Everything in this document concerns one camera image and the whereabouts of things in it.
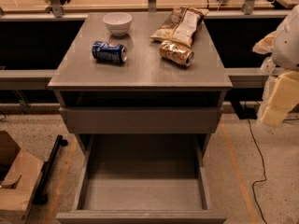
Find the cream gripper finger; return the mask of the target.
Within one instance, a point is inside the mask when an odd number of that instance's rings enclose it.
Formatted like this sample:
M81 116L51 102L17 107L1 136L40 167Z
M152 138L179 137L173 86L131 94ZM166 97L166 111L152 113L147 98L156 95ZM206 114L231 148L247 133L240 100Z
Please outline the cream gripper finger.
M299 72L270 76L264 85L259 120L268 126L278 126L298 104Z

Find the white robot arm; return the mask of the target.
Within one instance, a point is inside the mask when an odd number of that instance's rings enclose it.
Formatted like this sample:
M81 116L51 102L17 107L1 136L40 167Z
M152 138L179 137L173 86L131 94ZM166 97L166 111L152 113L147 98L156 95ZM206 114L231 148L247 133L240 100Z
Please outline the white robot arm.
M260 68L269 78L258 117L265 125L277 126L299 104L299 5L252 50L271 54Z

